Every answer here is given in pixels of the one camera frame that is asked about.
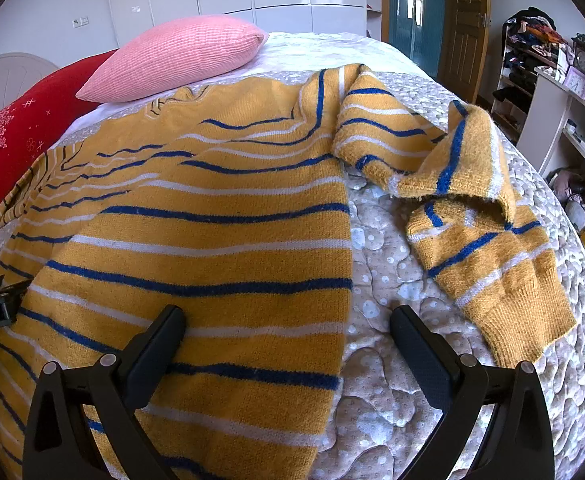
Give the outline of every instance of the yellow striped sweater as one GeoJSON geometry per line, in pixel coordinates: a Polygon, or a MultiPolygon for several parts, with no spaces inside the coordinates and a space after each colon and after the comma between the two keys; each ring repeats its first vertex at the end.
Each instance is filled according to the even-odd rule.
{"type": "MultiPolygon", "coordinates": [[[[188,331],[141,425],[180,478],[306,478],[339,385],[351,287],[339,158],[396,196],[428,273],[500,364],[534,360],[574,318],[548,239],[517,205],[485,112],[449,135],[363,65],[303,86],[180,89],[50,150],[0,208],[20,223],[7,282],[34,278],[0,329],[0,458],[20,474],[43,364],[94,363],[177,304],[188,331]]],[[[89,425],[118,463],[95,410],[89,425]]]]}

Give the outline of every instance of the clock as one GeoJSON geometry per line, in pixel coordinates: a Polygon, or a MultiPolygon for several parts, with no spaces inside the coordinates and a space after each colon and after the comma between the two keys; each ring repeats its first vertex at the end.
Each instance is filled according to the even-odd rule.
{"type": "Polygon", "coordinates": [[[575,92],[579,97],[585,99],[585,74],[571,66],[564,79],[564,86],[575,92]]]}
{"type": "Polygon", "coordinates": [[[575,53],[573,66],[582,74],[585,74],[585,41],[583,40],[585,40],[585,37],[573,38],[573,52],[575,53]]]}

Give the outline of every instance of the white headboard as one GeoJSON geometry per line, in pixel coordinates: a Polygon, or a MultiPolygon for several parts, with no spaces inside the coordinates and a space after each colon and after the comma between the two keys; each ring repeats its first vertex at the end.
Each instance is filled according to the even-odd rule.
{"type": "Polygon", "coordinates": [[[41,57],[21,52],[0,55],[0,110],[57,70],[41,57]]]}

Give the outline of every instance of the blue stripe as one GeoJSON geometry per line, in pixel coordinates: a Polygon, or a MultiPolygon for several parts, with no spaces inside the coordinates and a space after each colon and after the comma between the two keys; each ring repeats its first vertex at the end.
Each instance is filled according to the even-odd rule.
{"type": "Polygon", "coordinates": [[[379,160],[380,162],[383,162],[386,166],[391,168],[391,170],[393,170],[395,173],[399,173],[399,174],[410,174],[411,173],[410,171],[398,170],[397,168],[393,168],[389,163],[387,163],[385,160],[383,160],[383,158],[381,158],[377,155],[373,155],[372,153],[369,153],[367,155],[362,156],[355,163],[355,168],[359,171],[364,171],[364,168],[366,166],[368,166],[368,164],[370,164],[374,160],[379,160]]]}
{"type": "Polygon", "coordinates": [[[439,215],[437,213],[435,213],[435,202],[434,201],[431,200],[430,202],[428,202],[424,206],[424,211],[426,213],[426,216],[428,216],[428,218],[432,222],[433,227],[442,227],[444,225],[444,222],[442,221],[442,219],[439,218],[439,215]]]}
{"type": "Polygon", "coordinates": [[[171,296],[182,298],[205,298],[208,296],[228,296],[231,294],[297,294],[307,290],[319,290],[330,288],[351,288],[349,278],[314,278],[303,282],[239,282],[220,283],[219,285],[178,285],[175,283],[155,282],[127,274],[116,272],[104,272],[102,270],[87,269],[85,267],[71,266],[49,260],[46,264],[51,269],[67,274],[82,276],[90,280],[106,283],[122,283],[124,285],[162,292],[171,296]]]}
{"type": "MultiPolygon", "coordinates": [[[[537,227],[540,225],[541,225],[541,223],[538,220],[535,220],[535,221],[529,222],[528,224],[523,225],[521,227],[513,227],[510,230],[510,232],[513,234],[516,234],[516,235],[522,235],[522,234],[530,231],[534,227],[537,227]]],[[[474,242],[471,242],[468,245],[466,245],[466,247],[464,247],[461,251],[459,251],[457,254],[455,254],[455,256],[452,256],[452,257],[448,258],[445,262],[437,265],[436,267],[433,267],[432,269],[429,269],[428,276],[430,276],[431,278],[434,278],[440,272],[442,272],[442,270],[444,270],[446,267],[450,267],[451,265],[457,264],[457,263],[461,262],[462,260],[466,259],[467,256],[469,256],[471,253],[473,253],[477,249],[482,248],[484,245],[488,244],[491,240],[493,240],[499,234],[500,233],[492,232],[492,233],[486,233],[486,234],[480,236],[479,238],[474,240],[474,242]]]]}
{"type": "Polygon", "coordinates": [[[201,480],[225,480],[221,476],[208,472],[201,464],[185,456],[164,456],[163,459],[168,467],[185,469],[201,480]]]}
{"type": "Polygon", "coordinates": [[[81,204],[82,202],[99,202],[100,200],[106,200],[107,198],[111,198],[111,196],[118,196],[118,195],[123,195],[128,193],[128,190],[126,191],[115,191],[112,193],[108,193],[102,196],[85,196],[83,198],[80,198],[79,200],[76,200],[75,202],[61,202],[58,203],[57,205],[51,205],[50,207],[37,207],[35,205],[32,206],[32,209],[35,211],[38,211],[39,213],[45,213],[46,211],[52,211],[53,209],[57,209],[60,207],[67,207],[67,208],[71,208],[76,206],[77,204],[81,204]]]}
{"type": "Polygon", "coordinates": [[[459,164],[459,156],[461,153],[461,143],[463,141],[463,131],[466,127],[466,119],[462,119],[459,124],[457,124],[457,129],[455,130],[455,136],[453,137],[453,142],[451,144],[451,152],[450,158],[448,160],[448,165],[444,168],[444,171],[439,174],[439,178],[437,179],[437,190],[435,193],[437,195],[444,195],[448,193],[448,190],[451,186],[451,179],[453,177],[453,173],[457,169],[457,165],[459,164]]]}
{"type": "Polygon", "coordinates": [[[11,460],[14,460],[19,465],[23,465],[23,463],[21,462],[21,460],[19,460],[15,455],[13,455],[12,453],[10,453],[9,450],[6,449],[6,446],[4,446],[2,444],[1,447],[4,450],[4,453],[7,455],[8,458],[10,458],[11,460]]]}
{"type": "Polygon", "coordinates": [[[216,119],[205,119],[204,121],[200,122],[199,124],[213,124],[214,126],[219,126],[224,130],[246,130],[251,126],[257,126],[258,124],[271,124],[271,123],[280,123],[282,121],[290,121],[290,117],[278,117],[276,119],[264,119],[263,121],[255,121],[254,123],[244,124],[242,126],[233,126],[232,124],[222,123],[216,119]]]}
{"type": "Polygon", "coordinates": [[[171,363],[167,373],[170,374],[213,374],[230,379],[258,381],[269,384],[285,384],[287,386],[307,386],[322,390],[336,390],[339,377],[317,372],[291,372],[287,370],[268,370],[252,368],[231,363],[215,363],[196,366],[187,363],[171,363]]]}
{"type": "Polygon", "coordinates": [[[101,174],[96,174],[96,175],[94,175],[94,174],[88,175],[88,174],[82,173],[77,178],[74,178],[73,180],[69,180],[67,182],[62,182],[58,186],[54,186],[53,184],[46,184],[46,187],[49,187],[50,189],[59,189],[61,186],[67,186],[68,184],[73,184],[73,183],[77,182],[77,180],[79,180],[80,178],[103,178],[105,176],[108,176],[108,175],[115,173],[116,171],[127,170],[128,168],[135,168],[137,166],[143,166],[144,164],[146,164],[146,162],[151,160],[151,158],[162,157],[162,156],[192,156],[192,153],[190,153],[190,152],[159,152],[159,153],[154,153],[153,155],[149,156],[148,158],[144,158],[143,160],[135,160],[134,162],[129,162],[128,164],[124,164],[123,166],[117,166],[116,168],[112,168],[112,170],[108,171],[108,173],[101,173],[101,174]]]}
{"type": "Polygon", "coordinates": [[[453,104],[455,105],[455,108],[457,108],[457,111],[461,117],[464,119],[468,117],[468,110],[466,110],[466,108],[457,99],[453,101],[453,104]]]}
{"type": "Polygon", "coordinates": [[[17,361],[20,364],[20,366],[26,371],[26,373],[28,373],[28,375],[30,375],[30,378],[33,381],[37,380],[37,375],[35,375],[35,373],[32,371],[32,368],[30,367],[30,365],[24,360],[23,357],[21,357],[21,355],[19,355],[17,352],[15,352],[12,348],[8,348],[3,343],[0,343],[0,348],[4,352],[7,352],[8,354],[12,355],[12,357],[15,358],[15,361],[17,361]]]}
{"type": "Polygon", "coordinates": [[[538,220],[535,220],[533,222],[528,222],[528,224],[522,225],[521,227],[513,227],[511,229],[511,231],[514,232],[516,235],[522,235],[522,234],[530,231],[533,227],[537,227],[540,225],[541,225],[541,222],[538,220]]]}
{"type": "Polygon", "coordinates": [[[6,400],[6,397],[4,397],[4,394],[1,393],[1,390],[0,390],[0,400],[1,400],[1,403],[4,405],[4,408],[6,409],[6,411],[10,414],[12,419],[15,421],[15,424],[18,425],[21,432],[25,433],[26,432],[26,425],[22,422],[19,415],[16,414],[16,411],[13,409],[13,407],[10,406],[10,404],[6,400]]]}
{"type": "MultiPolygon", "coordinates": [[[[101,422],[97,422],[96,420],[92,420],[90,417],[86,417],[86,421],[88,423],[88,427],[96,431],[97,433],[106,434],[104,431],[104,427],[101,422]]],[[[195,476],[199,476],[199,478],[203,480],[225,480],[224,478],[213,475],[206,471],[201,465],[199,465],[194,460],[190,460],[184,456],[162,456],[164,462],[168,467],[175,468],[175,469],[186,469],[193,473],[195,476]]]]}
{"type": "Polygon", "coordinates": [[[190,222],[202,222],[205,224],[257,224],[260,222],[291,220],[293,218],[299,218],[301,216],[327,211],[338,211],[341,213],[350,214],[350,209],[348,206],[339,202],[317,204],[298,211],[288,211],[286,213],[274,213],[270,215],[259,216],[199,215],[196,213],[189,213],[187,211],[168,211],[165,209],[137,207],[130,205],[113,205],[104,209],[102,213],[147,216],[150,218],[174,218],[178,220],[188,220],[190,222]]]}
{"type": "Polygon", "coordinates": [[[30,319],[34,319],[35,321],[44,323],[58,334],[63,335],[64,337],[70,339],[71,341],[74,341],[75,343],[85,346],[86,348],[90,348],[97,352],[101,352],[102,354],[119,352],[119,350],[114,347],[108,346],[105,343],[95,341],[90,337],[86,337],[78,332],[75,332],[74,330],[71,330],[65,326],[60,325],[56,321],[51,320],[49,317],[44,316],[43,314],[39,314],[38,312],[28,310],[24,306],[21,306],[19,308],[18,313],[23,314],[24,316],[29,317],[30,319]]]}
{"type": "Polygon", "coordinates": [[[381,88],[359,88],[357,90],[351,90],[346,94],[346,97],[348,97],[349,95],[358,95],[358,94],[384,94],[384,95],[390,95],[391,97],[394,97],[393,94],[391,94],[387,90],[383,90],[381,88]]]}
{"type": "MultiPolygon", "coordinates": [[[[165,146],[165,144],[147,144],[146,146],[141,146],[141,148],[137,148],[136,150],[131,150],[129,148],[123,148],[122,150],[119,150],[118,152],[114,152],[111,153],[110,155],[106,154],[106,153],[97,153],[98,156],[102,156],[105,158],[109,158],[111,156],[115,156],[119,153],[122,152],[127,152],[127,153],[139,153],[143,150],[149,150],[149,149],[159,149],[159,148],[163,148],[165,146]]],[[[69,160],[67,160],[64,164],[68,164],[71,160],[73,160],[73,158],[75,158],[75,156],[77,156],[79,154],[79,152],[75,153],[75,155],[73,155],[69,160]]],[[[84,162],[83,164],[75,164],[74,166],[71,166],[69,168],[64,168],[64,164],[61,165],[61,171],[70,171],[70,170],[74,170],[76,168],[83,168],[87,165],[90,164],[90,162],[84,162]]]]}
{"type": "Polygon", "coordinates": [[[72,238],[72,236],[64,236],[61,238],[50,238],[48,236],[28,236],[23,233],[17,233],[16,235],[11,235],[10,237],[12,239],[21,238],[27,242],[46,242],[47,244],[64,244],[72,238]]]}
{"type": "Polygon", "coordinates": [[[287,170],[295,170],[296,168],[303,168],[305,166],[315,166],[324,160],[330,160],[334,158],[331,153],[324,153],[321,156],[316,156],[314,158],[307,158],[306,160],[302,160],[297,164],[289,164],[287,166],[276,166],[274,168],[259,168],[258,170],[234,170],[233,168],[224,168],[223,166],[217,166],[216,164],[211,164],[209,162],[204,162],[203,160],[185,160],[181,163],[182,166],[194,166],[196,168],[202,168],[203,170],[210,170],[214,171],[215,173],[224,173],[224,174],[252,174],[252,173],[268,173],[270,171],[287,171],[287,170]]]}
{"type": "Polygon", "coordinates": [[[0,260],[0,266],[6,270],[10,270],[11,272],[14,272],[15,274],[18,274],[19,276],[25,278],[26,280],[32,280],[34,278],[34,276],[32,274],[28,274],[24,270],[19,270],[16,267],[13,267],[12,265],[7,265],[4,262],[2,262],[1,260],[0,260]]]}
{"type": "Polygon", "coordinates": [[[237,139],[231,140],[229,142],[251,142],[252,144],[266,144],[269,146],[293,146],[295,144],[299,144],[306,139],[309,139],[321,126],[321,120],[323,117],[323,110],[324,110],[324,74],[327,69],[323,69],[319,72],[319,88],[317,89],[317,110],[316,110],[316,118],[315,125],[310,129],[310,131],[301,139],[291,140],[289,142],[272,142],[271,140],[252,140],[252,139],[237,139]]]}
{"type": "Polygon", "coordinates": [[[160,148],[163,148],[164,146],[165,146],[165,144],[146,144],[145,146],[141,146],[141,148],[137,148],[135,150],[132,150],[130,148],[122,148],[121,150],[118,150],[117,152],[109,153],[109,154],[98,152],[97,156],[103,156],[104,158],[109,158],[111,156],[118,155],[119,153],[139,153],[139,152],[143,152],[143,150],[159,150],[160,148]]]}
{"type": "Polygon", "coordinates": [[[404,131],[400,132],[400,131],[391,129],[388,126],[385,126],[384,124],[378,123],[378,122],[370,120],[370,119],[366,119],[364,117],[355,117],[354,119],[349,119],[348,121],[344,121],[343,123],[341,123],[341,126],[339,126],[337,133],[339,133],[341,128],[343,128],[344,126],[348,126],[348,124],[357,124],[357,123],[370,124],[370,126],[375,126],[376,128],[383,130],[384,132],[388,132],[390,134],[393,134],[395,137],[412,137],[415,135],[426,135],[426,132],[423,131],[421,128],[413,128],[412,130],[404,130],[404,131]]]}
{"type": "Polygon", "coordinates": [[[461,251],[455,254],[455,256],[451,256],[445,262],[442,262],[441,264],[433,267],[432,269],[429,269],[428,276],[434,278],[446,267],[450,267],[451,265],[458,264],[459,262],[464,261],[466,257],[474,253],[474,251],[476,251],[477,249],[482,248],[490,241],[494,240],[499,234],[500,233],[497,232],[491,232],[481,235],[479,238],[466,245],[466,247],[464,247],[461,251]]]}

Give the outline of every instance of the sweater cuff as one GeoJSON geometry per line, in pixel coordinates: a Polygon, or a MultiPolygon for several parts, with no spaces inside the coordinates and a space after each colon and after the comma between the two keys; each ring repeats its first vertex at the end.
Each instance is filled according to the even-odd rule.
{"type": "Polygon", "coordinates": [[[504,368],[534,363],[577,324],[555,269],[500,298],[480,319],[469,318],[504,368]]]}

